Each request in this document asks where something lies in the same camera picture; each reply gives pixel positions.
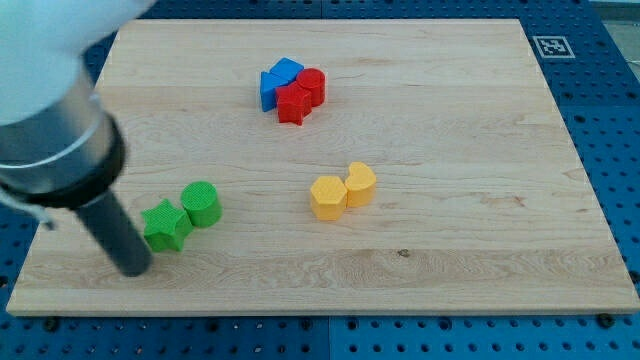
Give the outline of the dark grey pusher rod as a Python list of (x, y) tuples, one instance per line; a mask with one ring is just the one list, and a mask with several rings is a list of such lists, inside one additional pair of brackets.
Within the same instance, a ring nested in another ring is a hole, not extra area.
[(152, 253), (112, 191), (74, 213), (122, 275), (136, 277), (149, 269)]

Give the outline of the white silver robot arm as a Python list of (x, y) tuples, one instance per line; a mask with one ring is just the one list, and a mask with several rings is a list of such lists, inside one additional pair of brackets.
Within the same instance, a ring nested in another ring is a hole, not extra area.
[(55, 223), (73, 211), (125, 276), (152, 255), (111, 191), (126, 145), (83, 60), (95, 43), (153, 0), (4, 1), (1, 4), (1, 202)]

